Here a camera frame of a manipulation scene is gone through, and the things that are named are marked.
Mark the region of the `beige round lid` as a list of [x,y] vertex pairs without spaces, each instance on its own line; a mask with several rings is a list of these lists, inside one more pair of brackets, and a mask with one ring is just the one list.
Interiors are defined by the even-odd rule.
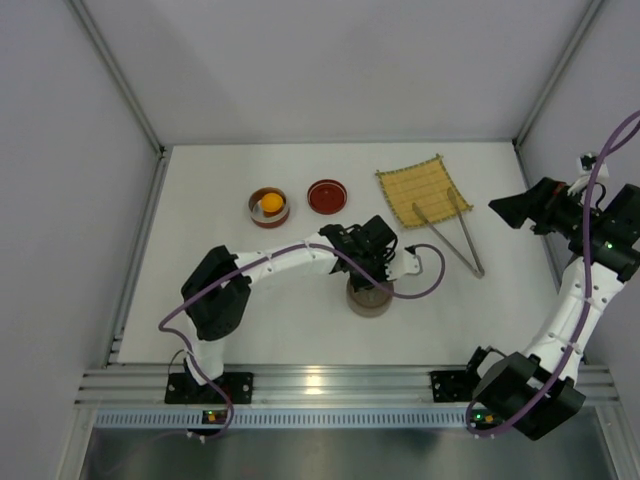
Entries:
[[351,281],[348,281],[346,285],[346,298],[348,296],[366,298],[367,300],[391,297],[393,300],[393,296],[391,294],[386,293],[385,291],[382,291],[378,288],[365,288],[357,290]]

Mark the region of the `beige-based steel container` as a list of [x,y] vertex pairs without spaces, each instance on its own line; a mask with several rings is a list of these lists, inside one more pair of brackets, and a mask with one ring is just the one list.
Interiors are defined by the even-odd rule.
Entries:
[[360,297],[347,297],[349,308],[358,316],[363,318],[376,318],[384,315],[392,304],[391,297],[367,300]]

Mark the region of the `red round lid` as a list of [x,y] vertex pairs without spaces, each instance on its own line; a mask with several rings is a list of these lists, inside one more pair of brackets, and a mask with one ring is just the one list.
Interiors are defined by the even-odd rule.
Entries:
[[322,179],[314,182],[307,191],[307,203],[316,213],[333,215],[340,212],[347,203],[346,187],[333,179]]

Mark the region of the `orange yellow food ball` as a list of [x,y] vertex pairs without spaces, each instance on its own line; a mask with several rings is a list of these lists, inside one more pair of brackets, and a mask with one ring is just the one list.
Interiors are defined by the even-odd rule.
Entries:
[[285,205],[283,197],[276,192],[266,193],[260,200],[260,207],[266,215],[278,214]]

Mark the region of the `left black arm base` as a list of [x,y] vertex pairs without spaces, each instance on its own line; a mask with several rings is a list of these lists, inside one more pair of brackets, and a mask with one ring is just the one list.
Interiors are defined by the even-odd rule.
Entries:
[[[229,372],[214,379],[213,383],[233,404],[252,403],[254,375],[251,372]],[[222,405],[220,393],[208,384],[200,385],[188,371],[168,376],[164,403],[169,405]]]

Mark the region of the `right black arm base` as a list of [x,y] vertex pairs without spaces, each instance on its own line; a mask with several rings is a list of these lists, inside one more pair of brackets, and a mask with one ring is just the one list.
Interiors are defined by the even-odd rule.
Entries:
[[479,383],[478,374],[467,369],[434,370],[429,377],[435,403],[470,402]]

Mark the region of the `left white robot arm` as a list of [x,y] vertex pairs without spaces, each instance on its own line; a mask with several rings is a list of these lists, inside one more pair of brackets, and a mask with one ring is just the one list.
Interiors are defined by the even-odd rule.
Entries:
[[412,254],[378,215],[363,225],[329,224],[298,243],[267,251],[211,249],[180,289],[190,319],[185,374],[197,387],[224,371],[225,338],[240,325],[250,295],[308,276],[346,273],[351,291],[417,271]]

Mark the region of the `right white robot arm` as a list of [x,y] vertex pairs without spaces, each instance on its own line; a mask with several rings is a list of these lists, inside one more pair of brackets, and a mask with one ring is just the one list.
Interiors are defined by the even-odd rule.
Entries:
[[479,437],[515,429],[538,440],[585,402],[576,388],[583,351],[605,308],[639,270],[639,189],[626,184],[605,209],[590,209],[587,232],[583,200],[566,183],[545,177],[522,194],[489,203],[514,229],[530,220],[536,235],[561,234],[573,257],[531,344],[492,365],[475,387],[472,401],[502,421],[482,426],[468,413],[469,428]]

